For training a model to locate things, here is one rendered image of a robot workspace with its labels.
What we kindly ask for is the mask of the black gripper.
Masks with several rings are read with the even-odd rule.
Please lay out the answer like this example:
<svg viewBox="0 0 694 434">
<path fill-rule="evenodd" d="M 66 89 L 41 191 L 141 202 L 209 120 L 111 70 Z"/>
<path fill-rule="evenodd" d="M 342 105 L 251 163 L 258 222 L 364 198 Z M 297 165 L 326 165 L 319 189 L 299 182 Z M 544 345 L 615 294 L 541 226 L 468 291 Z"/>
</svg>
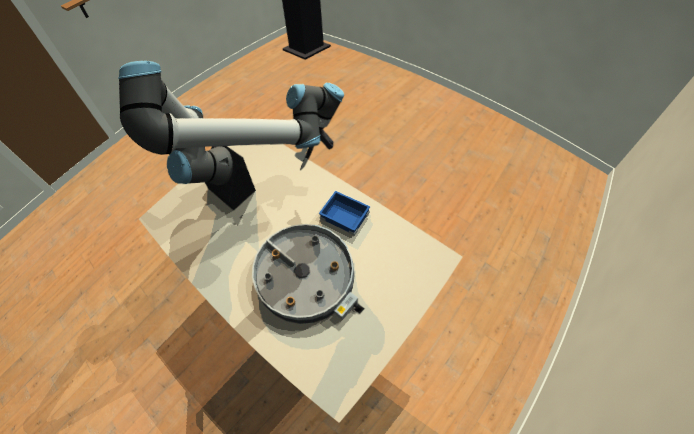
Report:
<svg viewBox="0 0 694 434">
<path fill-rule="evenodd" d="M 319 130 L 322 130 L 322 129 L 324 129 L 324 128 L 319 127 Z M 305 148 L 305 149 L 302 149 L 301 152 L 296 152 L 296 153 L 295 153 L 295 157 L 296 157 L 297 159 L 299 159 L 300 161 L 303 162 L 302 165 L 301 165 L 301 167 L 300 167 L 300 171 L 305 167 L 305 165 L 306 165 L 306 163 L 307 163 L 307 161 L 308 161 L 308 159 L 309 159 L 309 157 L 310 157 L 310 155 L 311 155 L 311 153 L 312 153 L 312 151 L 313 151 L 313 148 L 314 148 L 314 147 Z M 306 152 L 306 151 L 307 151 L 307 152 Z M 306 153 L 306 154 L 305 154 L 305 153 Z"/>
</svg>

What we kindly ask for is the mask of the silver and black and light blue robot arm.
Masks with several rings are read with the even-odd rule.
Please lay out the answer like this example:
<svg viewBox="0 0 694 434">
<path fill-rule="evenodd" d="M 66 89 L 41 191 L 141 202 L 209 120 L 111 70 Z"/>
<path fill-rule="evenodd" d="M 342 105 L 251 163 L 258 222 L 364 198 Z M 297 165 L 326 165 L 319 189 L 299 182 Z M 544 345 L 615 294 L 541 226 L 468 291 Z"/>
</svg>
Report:
<svg viewBox="0 0 694 434">
<path fill-rule="evenodd" d="M 168 174 L 177 184 L 226 184 L 233 171 L 232 157 L 225 147 L 215 146 L 290 144 L 300 149 L 321 140 L 332 149 L 334 141 L 319 127 L 329 125 L 344 98 L 332 83 L 295 84 L 286 96 L 292 120 L 203 118 L 199 107 L 183 106 L 166 88 L 155 62 L 126 63 L 118 79 L 125 132 L 143 149 L 169 154 Z M 205 147 L 214 148 L 205 151 Z"/>
</svg>

